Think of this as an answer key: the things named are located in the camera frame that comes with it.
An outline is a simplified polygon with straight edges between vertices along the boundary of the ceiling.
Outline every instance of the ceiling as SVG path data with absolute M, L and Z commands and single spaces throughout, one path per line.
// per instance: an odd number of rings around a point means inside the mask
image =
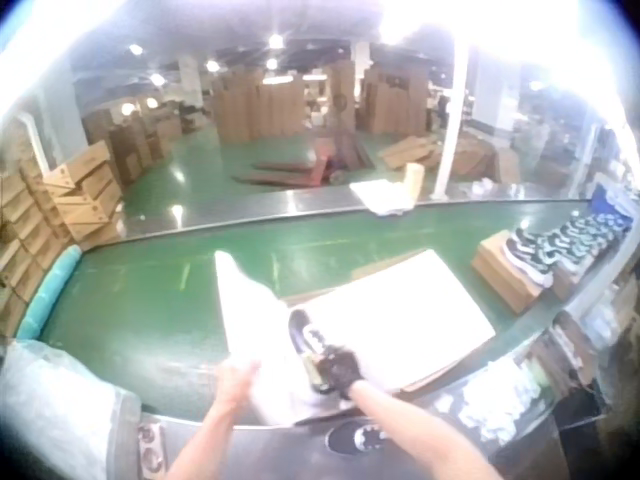
M 285 38 L 285 49 L 277 51 L 280 69 L 310 70 L 348 58 L 352 40 L 379 40 L 381 19 L 377 0 L 128 0 L 80 39 L 69 58 L 80 107 L 87 110 L 152 88 L 153 72 L 179 82 L 177 58 L 183 54 L 195 56 L 203 70 L 211 58 L 226 66 L 263 66 L 274 54 L 267 45 L 274 32 Z M 143 55 L 129 51 L 134 43 Z M 371 56 L 425 62 L 442 82 L 440 70 L 451 70 L 453 45 L 444 31 L 424 28 L 402 48 L 372 46 Z

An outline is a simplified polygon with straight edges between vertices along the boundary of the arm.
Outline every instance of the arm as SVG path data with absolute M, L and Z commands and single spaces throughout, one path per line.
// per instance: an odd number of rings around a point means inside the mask
M 317 363 L 325 380 L 350 398 L 436 480 L 499 480 L 498 472 L 455 428 L 363 380 L 355 355 L 333 350 Z
M 257 364 L 238 368 L 229 360 L 216 371 L 216 399 L 202 426 L 171 465 L 167 480 L 219 477 L 233 431 L 235 414 L 246 404 Z

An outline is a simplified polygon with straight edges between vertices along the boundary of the plastic bag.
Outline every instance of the plastic bag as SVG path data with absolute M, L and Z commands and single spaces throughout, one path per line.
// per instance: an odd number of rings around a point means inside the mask
M 67 353 L 36 341 L 7 346 L 0 392 L 3 441 L 18 463 L 29 462 L 30 475 L 51 478 L 50 469 L 70 479 L 122 478 L 113 471 L 115 439 L 122 437 L 125 403 L 130 410 L 125 423 L 135 439 L 137 397 L 99 380 Z M 126 398 L 137 401 L 123 402 Z M 29 457 L 42 463 L 37 471 L 25 460 Z M 135 462 L 128 463 L 137 472 Z

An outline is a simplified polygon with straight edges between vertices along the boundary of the black glove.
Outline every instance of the black glove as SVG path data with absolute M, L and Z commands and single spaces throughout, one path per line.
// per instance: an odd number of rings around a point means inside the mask
M 352 351 L 343 348 L 329 349 L 316 364 L 318 373 L 325 382 L 348 399 L 348 391 L 356 380 L 362 380 L 358 361 Z

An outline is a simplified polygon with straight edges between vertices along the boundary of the hand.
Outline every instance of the hand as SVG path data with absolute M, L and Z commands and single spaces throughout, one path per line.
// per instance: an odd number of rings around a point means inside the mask
M 329 351 L 316 364 L 318 373 L 330 386 L 349 398 L 349 388 L 357 380 L 362 380 L 356 356 L 351 350 L 336 348 Z
M 238 410 L 249 400 L 249 392 L 253 377 L 260 368 L 260 363 L 252 361 L 239 365 L 232 358 L 227 358 L 215 371 L 217 385 L 214 406 Z

